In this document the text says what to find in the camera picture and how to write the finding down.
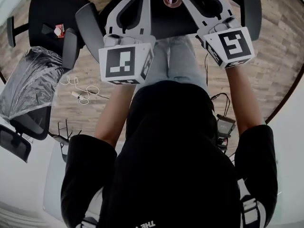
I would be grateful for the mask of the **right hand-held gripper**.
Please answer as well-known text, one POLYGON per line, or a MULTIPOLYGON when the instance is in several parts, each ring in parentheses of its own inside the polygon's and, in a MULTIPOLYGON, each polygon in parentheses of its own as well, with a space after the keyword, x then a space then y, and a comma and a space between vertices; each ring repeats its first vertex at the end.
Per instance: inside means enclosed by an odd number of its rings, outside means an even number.
POLYGON ((220 68, 245 64, 255 53, 247 27, 241 26, 227 0, 182 0, 196 23, 196 38, 220 68))

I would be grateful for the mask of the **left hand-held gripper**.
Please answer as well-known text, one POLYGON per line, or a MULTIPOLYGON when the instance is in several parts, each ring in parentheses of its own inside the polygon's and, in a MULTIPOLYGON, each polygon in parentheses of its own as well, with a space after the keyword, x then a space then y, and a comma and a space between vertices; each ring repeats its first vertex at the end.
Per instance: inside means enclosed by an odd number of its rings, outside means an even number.
POLYGON ((122 0, 110 12, 106 23, 104 47, 98 50, 101 80, 113 85, 145 82, 156 43, 152 35, 151 0, 122 0), (133 4, 135 22, 125 26, 121 16, 133 4))

